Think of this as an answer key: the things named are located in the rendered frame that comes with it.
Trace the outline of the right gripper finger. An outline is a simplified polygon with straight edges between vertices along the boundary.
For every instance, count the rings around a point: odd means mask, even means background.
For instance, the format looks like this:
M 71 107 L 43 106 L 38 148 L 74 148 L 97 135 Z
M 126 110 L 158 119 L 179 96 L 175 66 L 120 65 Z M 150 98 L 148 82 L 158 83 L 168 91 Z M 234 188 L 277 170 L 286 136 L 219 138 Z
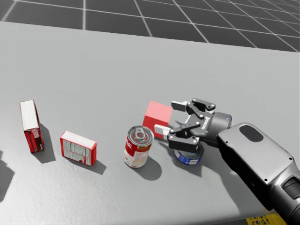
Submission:
M 200 119 L 203 119 L 206 116 L 206 113 L 213 114 L 216 109 L 215 104 L 198 98 L 193 98 L 191 101 L 184 102 L 172 101 L 171 107 L 174 110 L 186 112 L 189 115 L 195 114 Z
M 154 125 L 154 131 L 163 136 L 168 146 L 173 150 L 197 151 L 198 140 L 190 133 L 191 129 L 200 127 L 200 122 L 185 123 L 180 127 L 169 128 L 162 125 Z

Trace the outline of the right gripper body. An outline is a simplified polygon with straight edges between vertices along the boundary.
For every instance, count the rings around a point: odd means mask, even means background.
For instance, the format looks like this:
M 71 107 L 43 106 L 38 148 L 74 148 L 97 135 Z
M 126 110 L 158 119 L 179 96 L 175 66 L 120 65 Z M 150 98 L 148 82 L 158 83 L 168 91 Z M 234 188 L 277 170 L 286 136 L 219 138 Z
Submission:
M 199 127 L 187 131 L 188 135 L 199 138 L 199 141 L 205 142 L 211 147 L 217 147 L 217 135 L 220 131 L 227 129 L 232 125 L 232 116 L 221 112 L 204 112 L 204 118 L 200 119 L 197 115 L 192 114 L 187 120 L 187 124 L 200 123 Z

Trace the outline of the pink cube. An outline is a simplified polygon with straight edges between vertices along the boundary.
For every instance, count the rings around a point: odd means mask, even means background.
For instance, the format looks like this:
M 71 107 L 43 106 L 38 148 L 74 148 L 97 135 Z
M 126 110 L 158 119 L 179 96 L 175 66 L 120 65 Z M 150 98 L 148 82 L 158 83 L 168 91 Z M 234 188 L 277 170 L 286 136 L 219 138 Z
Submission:
M 171 118 L 173 108 L 154 101 L 150 101 L 146 110 L 142 125 L 149 128 L 155 137 L 163 139 L 163 135 L 155 132 L 154 126 L 167 127 Z

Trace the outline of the blue flat can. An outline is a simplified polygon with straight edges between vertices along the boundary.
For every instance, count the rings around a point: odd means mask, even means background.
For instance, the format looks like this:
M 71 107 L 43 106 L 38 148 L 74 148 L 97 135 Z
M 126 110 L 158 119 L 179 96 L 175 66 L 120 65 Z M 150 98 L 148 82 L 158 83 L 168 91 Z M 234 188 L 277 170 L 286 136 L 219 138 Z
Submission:
M 196 165 L 203 157 L 204 149 L 203 146 L 198 143 L 196 153 L 190 153 L 181 150 L 174 150 L 175 157 L 185 165 Z

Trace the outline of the red and white can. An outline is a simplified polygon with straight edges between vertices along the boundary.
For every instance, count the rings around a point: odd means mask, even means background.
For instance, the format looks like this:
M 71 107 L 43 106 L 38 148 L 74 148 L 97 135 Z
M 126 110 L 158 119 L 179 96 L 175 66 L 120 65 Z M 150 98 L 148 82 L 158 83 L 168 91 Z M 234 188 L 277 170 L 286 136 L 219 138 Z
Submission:
M 154 141 L 153 132 L 145 126 L 134 126 L 128 130 L 124 150 L 124 162 L 131 168 L 141 168 L 146 164 Z

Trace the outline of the red and white carton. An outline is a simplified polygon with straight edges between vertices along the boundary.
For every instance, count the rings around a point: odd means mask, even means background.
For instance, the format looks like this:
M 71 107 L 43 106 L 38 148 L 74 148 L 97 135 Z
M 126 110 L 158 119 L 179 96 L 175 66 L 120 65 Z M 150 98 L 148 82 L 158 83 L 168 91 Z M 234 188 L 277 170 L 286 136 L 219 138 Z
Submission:
M 93 166 L 97 159 L 97 142 L 65 131 L 60 136 L 62 156 L 76 162 Z

